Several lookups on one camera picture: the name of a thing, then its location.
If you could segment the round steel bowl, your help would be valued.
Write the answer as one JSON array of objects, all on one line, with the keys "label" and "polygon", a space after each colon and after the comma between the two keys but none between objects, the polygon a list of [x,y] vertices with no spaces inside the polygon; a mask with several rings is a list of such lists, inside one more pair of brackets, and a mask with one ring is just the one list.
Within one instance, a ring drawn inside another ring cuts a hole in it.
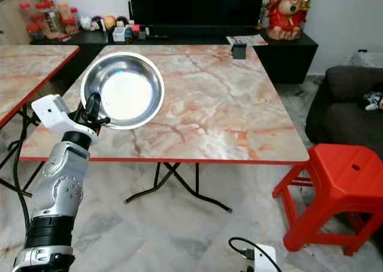
[{"label": "round steel bowl", "polygon": [[99,95],[96,107],[101,126],[130,130],[146,125],[157,115],[164,102],[165,84],[151,59],[117,51],[94,59],[81,75],[80,102],[85,107],[94,93]]}]

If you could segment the marble-print folding table red edge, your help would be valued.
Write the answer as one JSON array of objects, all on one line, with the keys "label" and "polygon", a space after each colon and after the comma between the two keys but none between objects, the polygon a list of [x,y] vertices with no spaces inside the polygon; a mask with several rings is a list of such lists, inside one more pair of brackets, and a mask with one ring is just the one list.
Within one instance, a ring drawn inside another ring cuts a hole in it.
[{"label": "marble-print folding table red edge", "polygon": [[74,45],[1,45],[0,126],[5,126],[79,50]]},{"label": "marble-print folding table red edge", "polygon": [[[139,128],[103,126],[88,148],[85,179],[93,177],[89,165],[95,161],[155,162],[168,169],[168,176],[177,176],[178,166],[185,162],[308,161],[307,149],[252,49],[246,59],[234,59],[225,45],[112,45],[96,58],[112,52],[135,52],[151,59],[164,79],[164,102],[157,115]],[[69,111],[80,104],[80,80],[81,75],[61,96]],[[21,159],[41,161],[45,167],[62,137],[41,124],[22,146]]]}]

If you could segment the small white carton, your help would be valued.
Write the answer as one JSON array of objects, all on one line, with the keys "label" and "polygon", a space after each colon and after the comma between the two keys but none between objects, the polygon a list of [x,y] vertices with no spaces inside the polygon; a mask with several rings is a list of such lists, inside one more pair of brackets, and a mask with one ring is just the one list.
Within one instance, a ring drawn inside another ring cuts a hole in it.
[{"label": "small white carton", "polygon": [[131,39],[132,31],[126,26],[116,26],[112,31],[112,37],[115,44],[125,44]]}]

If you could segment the tall clear jar red lid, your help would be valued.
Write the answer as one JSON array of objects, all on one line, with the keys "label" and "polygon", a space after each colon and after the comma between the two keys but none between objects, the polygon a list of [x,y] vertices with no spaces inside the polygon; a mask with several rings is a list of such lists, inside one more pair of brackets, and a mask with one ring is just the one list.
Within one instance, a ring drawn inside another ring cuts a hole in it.
[{"label": "tall clear jar red lid", "polygon": [[50,2],[41,2],[36,4],[36,9],[42,15],[42,31],[49,40],[54,40],[60,36],[60,26],[54,6]]}]

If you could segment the light wooden cabinet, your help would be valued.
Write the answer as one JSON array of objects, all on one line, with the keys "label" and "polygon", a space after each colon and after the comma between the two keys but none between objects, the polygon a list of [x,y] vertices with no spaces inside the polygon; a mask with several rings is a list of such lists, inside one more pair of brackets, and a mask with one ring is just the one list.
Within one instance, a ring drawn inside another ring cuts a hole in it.
[{"label": "light wooden cabinet", "polygon": [[1,0],[0,43],[6,45],[28,45],[31,42],[26,30],[26,17],[22,14],[21,4],[35,4],[40,0]]}]

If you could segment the black flat television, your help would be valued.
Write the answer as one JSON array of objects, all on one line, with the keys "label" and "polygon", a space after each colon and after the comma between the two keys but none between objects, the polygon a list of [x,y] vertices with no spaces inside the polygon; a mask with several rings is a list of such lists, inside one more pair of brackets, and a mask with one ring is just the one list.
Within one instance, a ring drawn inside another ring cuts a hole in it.
[{"label": "black flat television", "polygon": [[254,26],[262,0],[130,0],[142,25]]}]

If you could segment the small black box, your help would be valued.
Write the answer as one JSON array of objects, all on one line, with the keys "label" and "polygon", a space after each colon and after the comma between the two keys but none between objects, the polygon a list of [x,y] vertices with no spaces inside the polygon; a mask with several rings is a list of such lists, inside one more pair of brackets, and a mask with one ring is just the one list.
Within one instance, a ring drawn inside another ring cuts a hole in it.
[{"label": "small black box", "polygon": [[246,59],[247,58],[247,44],[234,43],[232,44],[232,58]]}]

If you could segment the printed paper leaflet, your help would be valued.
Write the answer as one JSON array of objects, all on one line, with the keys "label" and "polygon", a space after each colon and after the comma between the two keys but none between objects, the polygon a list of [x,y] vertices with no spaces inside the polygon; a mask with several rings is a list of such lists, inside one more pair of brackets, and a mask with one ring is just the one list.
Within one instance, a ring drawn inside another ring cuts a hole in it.
[{"label": "printed paper leaflet", "polygon": [[269,44],[260,34],[227,36],[226,39],[231,45],[245,44],[247,46],[267,46]]}]

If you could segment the black television cabinet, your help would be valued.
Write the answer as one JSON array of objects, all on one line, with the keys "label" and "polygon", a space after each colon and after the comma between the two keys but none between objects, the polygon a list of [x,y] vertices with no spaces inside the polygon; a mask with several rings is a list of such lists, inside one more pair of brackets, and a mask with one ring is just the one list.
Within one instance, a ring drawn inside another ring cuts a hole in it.
[{"label": "black television cabinet", "polygon": [[[274,84],[299,84],[307,76],[314,60],[318,44],[303,34],[297,40],[271,40],[265,32],[253,28],[202,28],[201,26],[150,26],[150,36],[143,40],[134,38],[136,45],[212,44],[228,45],[229,36],[260,35],[268,42],[255,46],[254,50]],[[80,48],[74,56],[74,64],[65,69],[67,73],[82,73],[85,67],[107,45],[118,44],[111,35],[101,31],[80,31],[67,41],[33,40],[32,45],[74,45]]]}]

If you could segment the red gold Ganesha statue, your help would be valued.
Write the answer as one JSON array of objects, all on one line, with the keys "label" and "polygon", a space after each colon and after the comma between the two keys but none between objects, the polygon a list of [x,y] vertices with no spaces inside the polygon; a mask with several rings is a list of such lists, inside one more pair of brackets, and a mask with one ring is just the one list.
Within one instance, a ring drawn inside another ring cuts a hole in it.
[{"label": "red gold Ganesha statue", "polygon": [[271,40],[297,40],[310,9],[310,0],[269,0],[266,3],[269,26],[266,36]]}]

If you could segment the dark grey sofa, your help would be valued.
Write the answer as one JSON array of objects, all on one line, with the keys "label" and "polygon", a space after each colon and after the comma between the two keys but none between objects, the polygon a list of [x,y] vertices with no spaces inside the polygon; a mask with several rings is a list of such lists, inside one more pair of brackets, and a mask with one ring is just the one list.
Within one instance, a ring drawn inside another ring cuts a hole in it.
[{"label": "dark grey sofa", "polygon": [[364,146],[383,160],[383,110],[359,107],[366,92],[383,92],[383,68],[327,69],[306,117],[309,140]]}]

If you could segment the red plastic stool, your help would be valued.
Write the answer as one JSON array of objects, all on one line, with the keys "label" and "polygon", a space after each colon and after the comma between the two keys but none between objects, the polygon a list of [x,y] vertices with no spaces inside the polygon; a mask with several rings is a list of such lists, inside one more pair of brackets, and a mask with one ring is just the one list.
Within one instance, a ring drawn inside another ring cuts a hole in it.
[{"label": "red plastic stool", "polygon": [[[293,165],[272,192],[281,198],[289,223],[284,247],[299,251],[306,244],[337,245],[352,256],[383,225],[383,160],[364,146],[321,143],[308,154],[309,160]],[[314,201],[303,214],[296,211],[290,186],[314,188]],[[354,233],[321,233],[340,213],[352,222]]]}]

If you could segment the clear plastic bag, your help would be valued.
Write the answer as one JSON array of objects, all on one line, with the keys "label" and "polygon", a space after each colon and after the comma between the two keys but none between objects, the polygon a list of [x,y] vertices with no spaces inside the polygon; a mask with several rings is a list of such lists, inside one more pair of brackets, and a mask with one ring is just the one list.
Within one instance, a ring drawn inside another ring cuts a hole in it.
[{"label": "clear plastic bag", "polygon": [[343,63],[345,66],[383,68],[383,52],[358,50]]}]

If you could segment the white black soft toy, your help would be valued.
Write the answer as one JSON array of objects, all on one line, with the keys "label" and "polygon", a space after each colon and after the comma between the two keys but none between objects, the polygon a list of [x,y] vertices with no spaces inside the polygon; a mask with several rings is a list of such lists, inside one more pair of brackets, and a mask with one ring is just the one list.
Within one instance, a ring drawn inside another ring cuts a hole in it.
[{"label": "white black soft toy", "polygon": [[383,110],[383,92],[366,92],[357,104],[366,111]]}]

